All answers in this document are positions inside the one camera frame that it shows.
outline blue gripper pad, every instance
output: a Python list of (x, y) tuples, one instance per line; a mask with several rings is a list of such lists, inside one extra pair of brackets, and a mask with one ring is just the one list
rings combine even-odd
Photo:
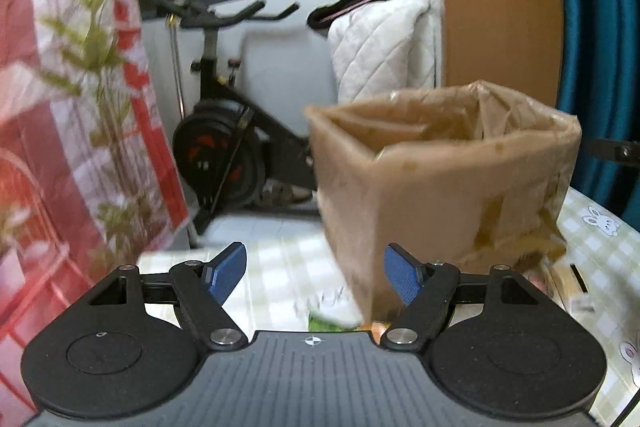
[(235, 242), (206, 264), (202, 278), (211, 296), (222, 306), (245, 271), (246, 248), (242, 243)]
[(389, 245), (385, 250), (385, 275), (394, 287), (404, 304), (411, 301), (422, 290), (418, 278), (418, 267), (421, 266), (411, 254), (406, 253), (398, 245)]

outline red and white curtain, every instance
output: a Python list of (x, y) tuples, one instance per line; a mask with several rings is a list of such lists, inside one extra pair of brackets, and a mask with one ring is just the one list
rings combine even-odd
[(24, 346), (187, 220), (138, 0), (0, 0), (0, 427), (34, 412)]

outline exercise bike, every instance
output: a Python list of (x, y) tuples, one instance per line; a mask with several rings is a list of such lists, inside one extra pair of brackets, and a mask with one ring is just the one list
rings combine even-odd
[[(234, 89), (236, 71), (241, 66), (239, 60), (229, 60), (228, 78), (216, 74), (220, 28), (244, 21), (280, 21), (300, 7), (292, 4), (276, 15), (258, 14), (264, 6), (264, 1), (259, 0), (236, 14), (218, 16), (195, 0), (158, 2), (159, 15), (177, 16), (181, 28), (204, 31), (202, 58), (191, 65), (192, 72), (200, 73), (200, 101), (180, 122), (173, 140), (178, 172), (198, 197), (200, 209), (193, 219), (198, 235), (223, 209), (318, 214), (317, 208), (299, 205), (310, 201), (316, 190), (308, 140), (294, 134)], [(183, 110), (179, 86), (178, 98)], [(267, 183), (271, 183), (271, 192)], [(273, 190), (289, 190), (293, 195), (297, 190), (302, 195), (290, 198), (298, 205), (278, 204), (268, 197), (273, 196)]]

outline exercise bike flywheel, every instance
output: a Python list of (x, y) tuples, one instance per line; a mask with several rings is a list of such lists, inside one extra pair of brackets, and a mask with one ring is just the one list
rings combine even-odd
[[(224, 169), (226, 149), (238, 119), (225, 107), (225, 101), (198, 104), (194, 113), (182, 120), (174, 133), (174, 157), (178, 172), (198, 198), (207, 194), (207, 183), (218, 169)], [(238, 207), (251, 203), (265, 181), (265, 167), (260, 140), (250, 129), (244, 136), (231, 165), (220, 196), (224, 206)]]

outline metal screw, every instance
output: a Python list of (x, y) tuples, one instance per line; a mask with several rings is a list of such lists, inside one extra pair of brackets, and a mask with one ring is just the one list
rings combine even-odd
[(409, 328), (396, 328), (389, 331), (386, 337), (394, 344), (413, 344), (418, 340), (418, 333)]
[(211, 342), (220, 346), (233, 346), (242, 339), (242, 333), (232, 328), (222, 328), (211, 333)]

